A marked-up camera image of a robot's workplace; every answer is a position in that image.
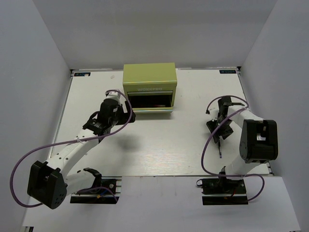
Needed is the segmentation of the red pen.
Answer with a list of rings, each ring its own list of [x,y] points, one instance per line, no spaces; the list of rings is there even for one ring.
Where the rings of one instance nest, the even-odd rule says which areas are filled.
[[[166,106],[165,106],[165,105],[154,105],[154,107],[157,107],[157,108],[158,108],[158,107],[163,107],[163,108],[164,108],[164,107],[166,107]]]

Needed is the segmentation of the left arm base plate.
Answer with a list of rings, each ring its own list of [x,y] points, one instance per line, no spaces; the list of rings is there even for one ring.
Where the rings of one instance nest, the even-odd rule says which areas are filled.
[[[70,197],[72,204],[116,204],[120,198],[122,177],[103,177],[93,190],[81,190]]]

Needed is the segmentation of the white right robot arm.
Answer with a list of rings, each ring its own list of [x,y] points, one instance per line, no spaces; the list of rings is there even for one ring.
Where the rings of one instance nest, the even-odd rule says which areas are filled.
[[[255,167],[276,160],[278,157],[278,130],[274,120],[266,120],[256,116],[249,109],[246,100],[233,95],[214,98],[206,108],[211,119],[206,123],[210,136],[203,148],[202,155],[211,140],[218,143],[225,140],[234,131],[230,124],[234,122],[241,129],[239,154],[217,176],[218,188],[225,193],[235,188],[234,179],[250,176]]]

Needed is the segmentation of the green metal drawer cabinet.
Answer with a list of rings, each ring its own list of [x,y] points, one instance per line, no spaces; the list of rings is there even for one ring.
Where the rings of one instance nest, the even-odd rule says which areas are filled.
[[[177,87],[174,63],[125,64],[123,89],[136,114],[171,113]]]

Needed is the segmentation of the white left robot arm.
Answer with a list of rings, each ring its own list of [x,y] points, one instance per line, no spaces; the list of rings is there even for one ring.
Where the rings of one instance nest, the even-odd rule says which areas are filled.
[[[73,142],[45,162],[36,161],[30,169],[27,193],[40,203],[56,209],[65,197],[72,193],[96,193],[109,191],[102,185],[99,171],[86,167],[70,174],[71,169],[117,125],[135,121],[130,102],[125,102],[126,112],[118,100],[104,100],[100,110],[94,112],[83,125]]]

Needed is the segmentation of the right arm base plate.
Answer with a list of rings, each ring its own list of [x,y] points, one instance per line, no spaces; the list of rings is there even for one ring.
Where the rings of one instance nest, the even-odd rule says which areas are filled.
[[[204,178],[196,182],[202,189],[203,205],[247,205],[247,191],[243,180],[226,177]]]

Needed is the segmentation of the blue pen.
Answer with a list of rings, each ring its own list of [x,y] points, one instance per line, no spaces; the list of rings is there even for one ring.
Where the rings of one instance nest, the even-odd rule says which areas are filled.
[[[222,150],[221,150],[221,143],[220,141],[218,142],[218,150],[219,150],[219,158],[222,158]]]

